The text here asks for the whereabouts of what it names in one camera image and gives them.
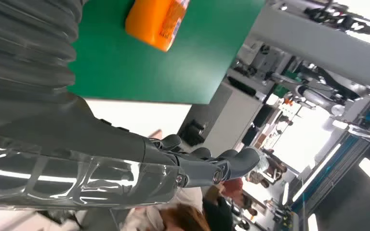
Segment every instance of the orange bottle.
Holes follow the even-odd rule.
[[[127,33],[162,51],[171,47],[190,0],[135,0],[125,20]]]

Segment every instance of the metal screw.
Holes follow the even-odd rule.
[[[178,184],[180,184],[180,183],[182,182],[182,180],[183,180],[183,177],[182,177],[181,175],[178,175],[178,176],[176,177],[176,179],[175,179],[175,181],[176,181]]]

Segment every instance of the green tabletop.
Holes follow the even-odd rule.
[[[165,53],[130,37],[133,0],[91,0],[83,10],[70,90],[88,98],[209,103],[264,0],[191,0]]]

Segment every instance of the black jacket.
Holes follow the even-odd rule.
[[[203,199],[203,210],[211,231],[231,231],[233,216],[230,206],[223,197],[218,197],[218,205]]]

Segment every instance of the transparent plastic cover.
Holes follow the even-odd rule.
[[[0,208],[130,208],[165,203],[178,166],[90,156],[0,137]]]

